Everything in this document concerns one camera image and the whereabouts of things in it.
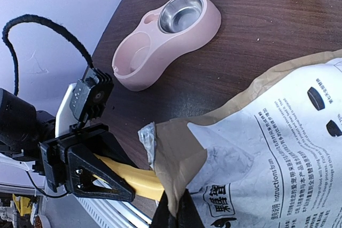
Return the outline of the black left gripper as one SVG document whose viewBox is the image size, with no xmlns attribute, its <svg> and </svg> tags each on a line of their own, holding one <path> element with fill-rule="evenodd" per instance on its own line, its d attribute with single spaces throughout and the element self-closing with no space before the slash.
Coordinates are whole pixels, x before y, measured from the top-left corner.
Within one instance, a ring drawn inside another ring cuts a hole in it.
<svg viewBox="0 0 342 228">
<path fill-rule="evenodd" d="M 63 187 L 76 197 L 133 202 L 134 189 L 100 159 L 107 157 L 134 168 L 108 126 L 95 124 L 38 144 L 33 171 L 53 192 Z"/>
</svg>

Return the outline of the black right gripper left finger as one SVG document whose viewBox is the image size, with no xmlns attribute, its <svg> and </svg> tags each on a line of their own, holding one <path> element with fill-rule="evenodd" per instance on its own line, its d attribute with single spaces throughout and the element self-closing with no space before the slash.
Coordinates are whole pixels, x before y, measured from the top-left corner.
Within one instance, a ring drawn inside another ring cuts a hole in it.
<svg viewBox="0 0 342 228">
<path fill-rule="evenodd" d="M 157 209 L 154 213 L 152 223 L 149 228 L 176 228 L 177 220 L 170 213 L 168 209 L 168 199 L 165 192 L 163 192 L 162 197 L 159 201 Z"/>
</svg>

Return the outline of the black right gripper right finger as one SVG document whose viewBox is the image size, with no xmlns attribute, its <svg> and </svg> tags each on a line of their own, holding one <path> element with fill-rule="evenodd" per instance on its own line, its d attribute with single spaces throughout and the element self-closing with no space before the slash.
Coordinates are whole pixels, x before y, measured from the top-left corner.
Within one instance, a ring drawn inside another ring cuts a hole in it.
<svg viewBox="0 0 342 228">
<path fill-rule="evenodd" d="M 196 206 L 188 189 L 179 201 L 177 225 L 179 228 L 204 228 Z"/>
</svg>

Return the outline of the yellow plastic scoop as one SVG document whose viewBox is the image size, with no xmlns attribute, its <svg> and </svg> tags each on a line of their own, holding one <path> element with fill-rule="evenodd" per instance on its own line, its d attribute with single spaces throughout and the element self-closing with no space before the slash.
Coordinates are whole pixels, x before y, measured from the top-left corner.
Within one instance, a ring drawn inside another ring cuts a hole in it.
<svg viewBox="0 0 342 228">
<path fill-rule="evenodd" d="M 153 170 L 138 169 L 104 156 L 97 154 L 95 156 L 119 177 L 123 178 L 134 189 L 137 195 L 151 200 L 161 200 L 164 187 Z"/>
</svg>

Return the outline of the pet food bag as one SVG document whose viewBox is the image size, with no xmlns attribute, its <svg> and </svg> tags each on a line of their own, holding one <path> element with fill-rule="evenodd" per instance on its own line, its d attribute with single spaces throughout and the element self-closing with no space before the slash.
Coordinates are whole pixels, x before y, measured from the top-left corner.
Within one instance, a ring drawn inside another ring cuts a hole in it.
<svg viewBox="0 0 342 228">
<path fill-rule="evenodd" d="M 177 220 L 204 227 L 341 227 L 341 51 L 272 67 L 222 107 L 139 131 Z"/>
</svg>

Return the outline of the pink double pet feeder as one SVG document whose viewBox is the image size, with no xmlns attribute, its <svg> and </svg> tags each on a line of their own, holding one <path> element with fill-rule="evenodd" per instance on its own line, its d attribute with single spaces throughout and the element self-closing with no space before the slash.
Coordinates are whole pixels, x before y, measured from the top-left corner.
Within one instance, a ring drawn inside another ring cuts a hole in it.
<svg viewBox="0 0 342 228">
<path fill-rule="evenodd" d="M 203 11 L 189 28 L 167 34 L 159 28 L 165 5 L 146 13 L 138 26 L 117 47 L 114 76 L 130 91 L 142 91 L 154 84 L 178 57 L 196 51 L 211 41 L 221 26 L 221 13 L 210 1 L 202 0 Z"/>
</svg>

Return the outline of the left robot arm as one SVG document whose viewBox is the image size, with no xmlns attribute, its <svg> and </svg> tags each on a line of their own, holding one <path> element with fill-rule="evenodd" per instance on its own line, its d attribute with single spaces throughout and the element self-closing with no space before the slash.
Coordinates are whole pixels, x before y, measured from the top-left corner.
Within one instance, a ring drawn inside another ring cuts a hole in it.
<svg viewBox="0 0 342 228">
<path fill-rule="evenodd" d="M 53 137 L 55 118 L 1 89 L 1 153 L 19 162 L 34 161 L 33 172 L 48 188 L 81 198 L 132 202 L 135 190 L 99 159 L 105 154 L 130 164 L 108 126 L 95 124 Z"/>
</svg>

